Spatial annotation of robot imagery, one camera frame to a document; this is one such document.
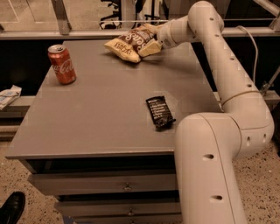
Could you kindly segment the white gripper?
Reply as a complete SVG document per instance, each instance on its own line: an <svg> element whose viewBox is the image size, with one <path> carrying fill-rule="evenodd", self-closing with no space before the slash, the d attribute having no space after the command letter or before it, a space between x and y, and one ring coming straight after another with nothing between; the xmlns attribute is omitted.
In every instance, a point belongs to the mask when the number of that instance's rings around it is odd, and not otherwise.
<svg viewBox="0 0 280 224"><path fill-rule="evenodd" d="M159 53L162 47L168 49L185 42L199 42L188 24L188 16L173 19L165 24L153 25L145 23L143 26L153 34L157 34L157 40L153 38L138 51L141 57Z"/></svg>

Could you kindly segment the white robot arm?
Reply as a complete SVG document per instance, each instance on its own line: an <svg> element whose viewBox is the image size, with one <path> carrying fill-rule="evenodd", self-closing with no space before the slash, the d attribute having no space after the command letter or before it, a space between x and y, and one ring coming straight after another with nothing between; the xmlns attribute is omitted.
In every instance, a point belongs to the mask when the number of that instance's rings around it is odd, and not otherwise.
<svg viewBox="0 0 280 224"><path fill-rule="evenodd" d="M187 16L155 28L141 56L184 42L205 50L220 97L220 113L184 118L176 129L175 165L184 224L247 224L232 161L261 151L274 132L270 110L221 35L223 21L207 1Z"/></svg>

